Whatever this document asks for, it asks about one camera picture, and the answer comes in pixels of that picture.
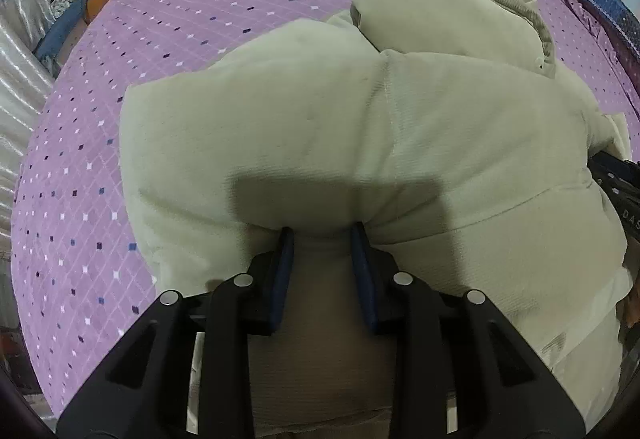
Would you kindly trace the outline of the beige puffer jacket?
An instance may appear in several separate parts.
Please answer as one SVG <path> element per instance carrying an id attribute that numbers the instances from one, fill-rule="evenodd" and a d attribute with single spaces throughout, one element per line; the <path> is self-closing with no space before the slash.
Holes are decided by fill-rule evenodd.
<path id="1" fill-rule="evenodd" d="M 588 427 L 612 407 L 632 274 L 587 161 L 629 158 L 628 127 L 555 55 L 536 0 L 352 0 L 130 87 L 119 144 L 159 291 L 209 291 L 295 233 L 282 327 L 250 343 L 259 436 L 388 428 L 392 349 L 362 322 L 357 221 L 433 289 L 485 292 Z"/>

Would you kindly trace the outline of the silver striped curtain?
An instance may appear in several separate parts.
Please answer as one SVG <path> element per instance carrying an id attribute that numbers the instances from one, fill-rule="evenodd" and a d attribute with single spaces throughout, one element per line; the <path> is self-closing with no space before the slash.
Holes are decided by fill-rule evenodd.
<path id="1" fill-rule="evenodd" d="M 1 0 L 1 248 L 10 248 L 14 191 L 52 75 L 34 55 L 55 20 L 50 0 Z"/>

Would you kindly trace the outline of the blue cloth on cabinet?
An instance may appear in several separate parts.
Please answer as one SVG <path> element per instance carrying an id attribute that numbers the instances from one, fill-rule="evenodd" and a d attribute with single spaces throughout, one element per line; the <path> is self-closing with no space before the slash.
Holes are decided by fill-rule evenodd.
<path id="1" fill-rule="evenodd" d="M 76 24 L 82 20 L 85 24 L 89 24 L 90 20 L 87 14 L 88 0 L 73 0 L 70 6 L 58 17 L 50 27 L 46 36 L 38 43 L 34 50 L 34 56 L 37 60 L 46 64 L 49 60 L 54 60 L 58 55 L 67 36 L 73 31 Z"/>

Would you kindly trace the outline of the orange bedside cabinet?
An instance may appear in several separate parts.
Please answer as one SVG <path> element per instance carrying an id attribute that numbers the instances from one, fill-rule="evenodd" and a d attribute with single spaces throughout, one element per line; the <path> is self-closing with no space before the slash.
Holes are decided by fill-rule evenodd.
<path id="1" fill-rule="evenodd" d="M 87 0 L 84 19 L 87 24 L 93 22 L 109 0 Z"/>

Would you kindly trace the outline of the purple dotted bed sheet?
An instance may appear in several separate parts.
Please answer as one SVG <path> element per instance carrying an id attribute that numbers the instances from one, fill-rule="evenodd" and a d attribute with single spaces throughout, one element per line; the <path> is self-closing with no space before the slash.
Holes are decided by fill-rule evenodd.
<path id="1" fill-rule="evenodd" d="M 208 66 L 260 33 L 350 0 L 109 0 L 70 54 L 30 137 L 13 196 L 11 277 L 32 368 L 53 413 L 134 323 L 155 280 L 122 199 L 126 89 Z M 574 0 L 538 0 L 560 58 L 639 130 L 639 98 Z"/>

